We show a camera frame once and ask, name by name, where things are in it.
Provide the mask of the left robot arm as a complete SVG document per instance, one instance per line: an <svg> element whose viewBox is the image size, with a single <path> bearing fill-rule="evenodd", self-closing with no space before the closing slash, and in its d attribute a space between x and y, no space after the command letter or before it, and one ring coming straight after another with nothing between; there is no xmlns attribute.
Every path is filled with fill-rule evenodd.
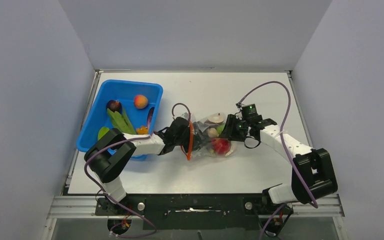
<svg viewBox="0 0 384 240"><path fill-rule="evenodd" d="M183 117L150 134L132 135L112 128L86 152L84 172L111 202L118 203L127 196L120 174L132 157L161 156L180 147L190 158L202 142L199 129Z"/></svg>

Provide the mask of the clear zip top bag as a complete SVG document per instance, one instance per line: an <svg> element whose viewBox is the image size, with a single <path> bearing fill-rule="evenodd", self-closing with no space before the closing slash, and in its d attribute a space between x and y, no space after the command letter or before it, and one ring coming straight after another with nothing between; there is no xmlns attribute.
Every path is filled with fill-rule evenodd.
<svg viewBox="0 0 384 240"><path fill-rule="evenodd" d="M192 114L184 113L181 117L189 120L189 122L197 122L199 131L200 131L200 149L197 151L185 151L182 147L181 150L185 154L187 160L198 159L202 157L212 157L212 158L228 158L233 156L237 152L238 145L232 141L230 151L225 155L217 155L212 146L212 139L220 138L225 123L227 120L227 115L225 114L225 122L222 124L214 124L207 120L207 117L203 117L199 120Z"/></svg>

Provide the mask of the fake purple eggplant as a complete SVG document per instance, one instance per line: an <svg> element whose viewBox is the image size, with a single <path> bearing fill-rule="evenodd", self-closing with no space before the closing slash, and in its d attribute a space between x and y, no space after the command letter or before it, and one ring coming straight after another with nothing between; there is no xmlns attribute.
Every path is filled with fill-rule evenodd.
<svg viewBox="0 0 384 240"><path fill-rule="evenodd" d="M151 131L151 123L152 123L152 119L153 119L154 110L155 110L155 108L151 107L148 111L148 114L147 114L146 127L147 127L148 132Z"/></svg>

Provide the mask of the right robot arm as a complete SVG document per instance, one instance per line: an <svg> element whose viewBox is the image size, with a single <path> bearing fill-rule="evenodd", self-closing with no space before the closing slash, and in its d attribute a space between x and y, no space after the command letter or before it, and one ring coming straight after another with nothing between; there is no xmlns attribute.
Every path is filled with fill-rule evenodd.
<svg viewBox="0 0 384 240"><path fill-rule="evenodd" d="M228 114L221 137L234 142L247 139L271 147L292 167L290 184L280 184L265 189L261 199L262 209L275 213L282 203L310 204L338 190L331 156L324 148L315 149L285 133L270 118L257 113L254 104L240 109L240 116Z"/></svg>

